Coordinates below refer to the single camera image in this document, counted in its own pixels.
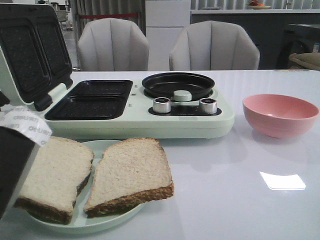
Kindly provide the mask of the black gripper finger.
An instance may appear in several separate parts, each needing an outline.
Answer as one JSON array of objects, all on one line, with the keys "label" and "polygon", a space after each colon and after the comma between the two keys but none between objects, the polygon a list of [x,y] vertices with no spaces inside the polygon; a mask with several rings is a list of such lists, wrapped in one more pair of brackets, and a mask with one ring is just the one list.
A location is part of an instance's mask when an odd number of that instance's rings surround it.
[{"label": "black gripper finger", "polygon": [[0,216],[13,207],[38,150],[52,130],[38,113],[15,106],[0,114]]}]

